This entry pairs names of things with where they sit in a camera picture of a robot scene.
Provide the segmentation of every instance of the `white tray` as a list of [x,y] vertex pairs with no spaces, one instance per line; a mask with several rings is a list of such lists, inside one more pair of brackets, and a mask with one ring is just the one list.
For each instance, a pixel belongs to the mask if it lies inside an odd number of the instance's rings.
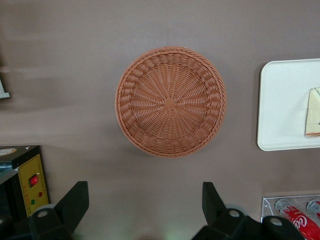
[[320,58],[271,61],[261,71],[257,144],[264,151],[319,148],[306,138],[309,91],[320,87]]

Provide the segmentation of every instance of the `red light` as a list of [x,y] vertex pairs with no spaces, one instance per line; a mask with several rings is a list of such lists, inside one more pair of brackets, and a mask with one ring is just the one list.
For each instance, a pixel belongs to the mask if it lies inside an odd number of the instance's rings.
[[38,183],[37,175],[33,175],[32,177],[29,178],[30,188],[33,187],[34,185],[36,185],[37,183]]

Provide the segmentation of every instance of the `bread slice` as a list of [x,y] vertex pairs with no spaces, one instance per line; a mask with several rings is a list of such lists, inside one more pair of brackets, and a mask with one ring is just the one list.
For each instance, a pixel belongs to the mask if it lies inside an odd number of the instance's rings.
[[320,87],[312,88],[309,93],[305,135],[320,137]]

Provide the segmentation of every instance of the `coca-cola can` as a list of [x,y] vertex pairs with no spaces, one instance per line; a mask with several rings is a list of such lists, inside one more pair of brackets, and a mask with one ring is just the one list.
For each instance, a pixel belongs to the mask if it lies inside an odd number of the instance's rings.
[[282,217],[292,222],[305,239],[320,240],[320,228],[318,225],[288,199],[280,199],[275,204],[275,209]]

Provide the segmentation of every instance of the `wicker basket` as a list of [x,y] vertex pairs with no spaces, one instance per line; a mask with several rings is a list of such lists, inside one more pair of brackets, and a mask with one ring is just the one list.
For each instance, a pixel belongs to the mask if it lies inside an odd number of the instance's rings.
[[194,153],[218,132],[226,90],[216,68],[184,47],[150,50],[124,72],[115,111],[126,137],[160,157]]

